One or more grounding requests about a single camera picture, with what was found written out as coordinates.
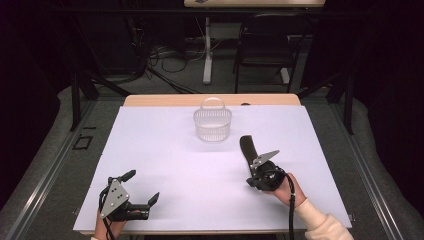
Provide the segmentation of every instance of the white table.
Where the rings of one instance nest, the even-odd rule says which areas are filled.
[[[308,113],[293,94],[224,94],[233,113],[230,136],[207,143],[195,134],[193,113],[212,95],[130,96],[121,107],[74,230],[93,234],[98,196],[108,177],[129,170],[130,202],[160,197],[147,221],[130,221],[123,234],[240,234],[288,231],[288,207],[246,183],[239,139],[252,135],[259,154],[293,172],[306,195],[346,227],[348,215]],[[304,229],[295,218],[295,229]]]
[[[196,0],[185,0],[184,6],[192,8],[319,8],[323,7],[325,0],[208,0],[199,2]],[[238,37],[238,35],[230,33],[230,37]],[[209,17],[206,17],[205,24],[205,39],[206,39],[206,59],[205,69],[203,73],[203,83],[210,84],[212,79],[212,51],[211,51],[211,22]],[[281,72],[283,81],[290,81],[287,69]]]

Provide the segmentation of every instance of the white sleeve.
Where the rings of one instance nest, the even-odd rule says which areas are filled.
[[[323,214],[319,209],[306,199],[295,209],[297,216],[306,225],[305,237],[307,239],[347,240],[353,239],[349,231],[332,214]]]

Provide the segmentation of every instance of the plastic basket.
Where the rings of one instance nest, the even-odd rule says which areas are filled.
[[[220,106],[205,106],[210,101],[219,101]],[[193,115],[197,136],[207,142],[226,139],[230,134],[231,116],[231,111],[220,98],[206,98]]]

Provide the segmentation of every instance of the cable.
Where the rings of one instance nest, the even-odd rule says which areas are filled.
[[[147,71],[151,72],[152,74],[156,75],[157,77],[159,77],[160,79],[162,79],[163,81],[165,81],[166,83],[168,83],[168,85],[170,85],[172,88],[174,88],[177,92],[179,93],[201,93],[197,90],[191,89],[189,87],[183,86],[165,76],[163,76],[162,74],[160,74],[159,72],[153,70],[152,68],[148,67],[146,69]]]
[[[192,51],[192,50],[185,51],[186,54],[187,53],[193,54],[193,56],[191,56],[188,59],[188,61],[197,61],[197,60],[201,59],[203,57],[203,55],[205,54],[204,51],[201,52],[202,55],[200,57],[194,58],[194,57],[196,57],[200,53],[200,49],[202,49],[202,47],[199,47],[198,50],[195,50],[195,51]],[[155,51],[152,52],[152,53],[150,53],[149,58],[155,58],[157,60],[159,60],[159,59],[166,59],[166,57],[161,58],[160,55],[167,54],[167,53],[176,53],[176,52],[177,51],[175,51],[175,50],[169,50],[168,51],[167,47],[162,46],[162,47],[155,48]]]
[[[200,26],[199,19],[197,19],[197,17],[195,19],[196,19],[197,27],[199,27],[199,30],[200,30],[200,33],[202,34],[202,37],[204,37],[205,34],[203,33],[203,28]]]
[[[187,62],[188,62],[188,61],[187,61],[187,59],[185,59],[185,58],[183,57],[183,60],[184,60],[184,66],[183,66],[181,69],[174,70],[174,71],[167,70],[167,69],[165,69],[165,66],[164,66],[165,59],[166,59],[166,58],[162,59],[162,63],[161,63],[161,67],[162,67],[162,69],[163,69],[165,72],[168,72],[168,73],[177,73],[177,72],[181,72],[181,71],[183,71],[183,70],[187,67]]]
[[[107,193],[109,192],[109,187],[107,186],[105,189],[103,189],[103,191],[100,193],[99,196],[99,211],[102,212],[103,210],[103,206],[106,200],[106,196]],[[110,226],[112,225],[112,221],[110,222],[110,224],[107,223],[107,218],[103,218],[103,223],[106,227],[106,239],[109,240],[109,236],[111,237],[111,240],[115,240],[115,237],[113,236],[112,230],[110,229]]]
[[[294,217],[294,203],[296,201],[296,192],[293,184],[293,180],[288,174],[285,174],[290,186],[290,209],[289,209],[289,235],[290,240],[294,240],[294,231],[293,231],[293,217]]]

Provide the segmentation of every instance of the human hand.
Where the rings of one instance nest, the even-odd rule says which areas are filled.
[[[125,224],[127,221],[124,222],[112,222],[110,224],[110,220],[106,218],[107,223],[110,225],[110,230],[112,231],[113,237],[116,239],[118,238],[119,234],[122,232],[122,229],[124,229]],[[100,211],[97,211],[97,219],[96,219],[96,229],[94,231],[95,238],[99,240],[108,239],[106,238],[107,229],[103,222],[103,219],[100,218]]]
[[[299,183],[297,182],[296,178],[293,174],[287,173],[289,177],[293,181],[294,189],[295,189],[295,203],[294,207],[296,208],[300,204],[302,204],[306,200],[306,196],[303,193],[302,189],[299,186]],[[290,185],[287,177],[284,178],[284,181],[281,183],[280,187],[277,188],[275,191],[264,191],[267,194],[272,194],[276,196],[282,203],[284,203],[287,206],[290,206],[290,197],[291,197],[291,191],[290,191]]]

